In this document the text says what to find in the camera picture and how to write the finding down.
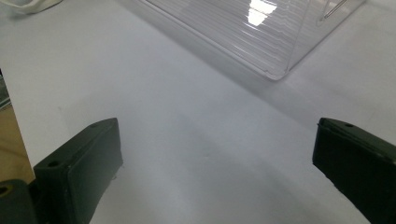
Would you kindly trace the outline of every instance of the white table surface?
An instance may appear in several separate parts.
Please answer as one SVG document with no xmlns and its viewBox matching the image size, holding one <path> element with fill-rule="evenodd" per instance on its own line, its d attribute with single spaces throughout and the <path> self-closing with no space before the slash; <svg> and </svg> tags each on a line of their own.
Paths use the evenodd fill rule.
<svg viewBox="0 0 396 224">
<path fill-rule="evenodd" d="M 311 156 L 321 117 L 396 144 L 394 0 L 368 0 L 278 82 L 139 10 L 0 6 L 0 68 L 32 165 L 119 119 L 124 165 L 92 223 L 369 223 Z"/>
</svg>

